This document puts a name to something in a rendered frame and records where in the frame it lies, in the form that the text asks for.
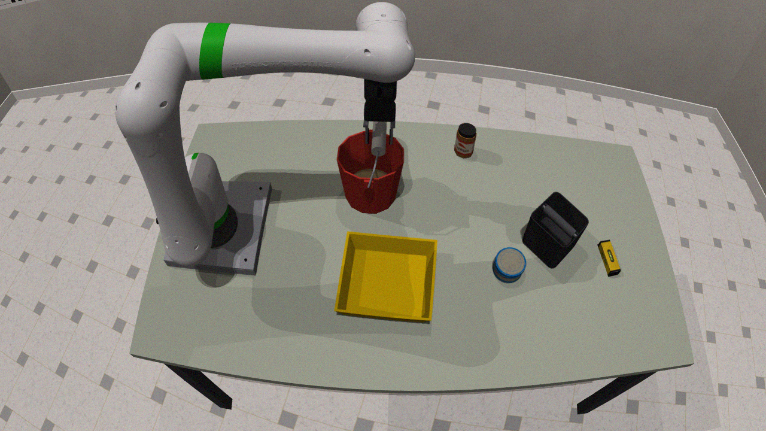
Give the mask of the yellow pocket level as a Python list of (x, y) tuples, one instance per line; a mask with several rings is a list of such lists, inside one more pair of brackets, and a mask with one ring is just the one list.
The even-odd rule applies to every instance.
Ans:
[(604, 266), (606, 268), (608, 277), (620, 274), (621, 272), (620, 265), (618, 263), (618, 260), (616, 259), (615, 251), (613, 250), (611, 241), (610, 240), (601, 241), (599, 242), (597, 247), (599, 251), (601, 252), (601, 257), (604, 261)]

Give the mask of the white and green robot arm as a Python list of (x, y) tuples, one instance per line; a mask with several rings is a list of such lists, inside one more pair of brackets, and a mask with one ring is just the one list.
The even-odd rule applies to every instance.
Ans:
[(115, 117), (172, 261), (202, 263), (238, 227), (214, 159), (184, 157), (180, 100), (186, 81), (309, 72), (392, 83), (409, 74), (414, 59), (406, 16), (387, 2), (362, 9), (356, 31), (171, 23), (153, 33), (118, 94)]

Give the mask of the paprika spice jar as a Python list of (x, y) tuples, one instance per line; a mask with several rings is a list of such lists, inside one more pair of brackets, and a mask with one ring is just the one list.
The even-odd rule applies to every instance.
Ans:
[(462, 158), (471, 157), (475, 147), (476, 128), (470, 123), (459, 125), (456, 136), (454, 151), (456, 155)]

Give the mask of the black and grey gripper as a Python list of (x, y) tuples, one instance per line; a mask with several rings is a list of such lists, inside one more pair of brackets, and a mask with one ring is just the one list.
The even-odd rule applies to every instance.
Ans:
[(364, 123), (366, 128), (366, 144), (369, 144), (369, 121), (390, 122), (390, 141), (393, 145), (393, 128), (395, 128), (395, 98), (397, 82), (380, 83), (364, 79)]

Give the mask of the yellow square tray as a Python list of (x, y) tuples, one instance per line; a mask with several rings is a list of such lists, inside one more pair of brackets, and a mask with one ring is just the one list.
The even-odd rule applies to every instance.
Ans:
[(431, 321), (436, 262), (435, 239), (347, 231), (334, 311)]

